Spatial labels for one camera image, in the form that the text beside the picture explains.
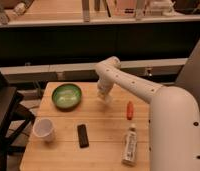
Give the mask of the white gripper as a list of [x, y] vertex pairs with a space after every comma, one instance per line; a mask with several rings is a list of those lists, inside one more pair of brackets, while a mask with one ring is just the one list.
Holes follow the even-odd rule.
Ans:
[[98, 96], [100, 95], [109, 95], [110, 91], [113, 88], [113, 83], [100, 78], [97, 82], [97, 88], [98, 88]]

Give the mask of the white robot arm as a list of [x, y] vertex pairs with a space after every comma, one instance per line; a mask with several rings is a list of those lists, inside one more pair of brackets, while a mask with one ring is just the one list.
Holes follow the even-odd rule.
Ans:
[[194, 96], [120, 70], [109, 57], [95, 65], [101, 96], [115, 84], [149, 104], [150, 171], [200, 171], [200, 110]]

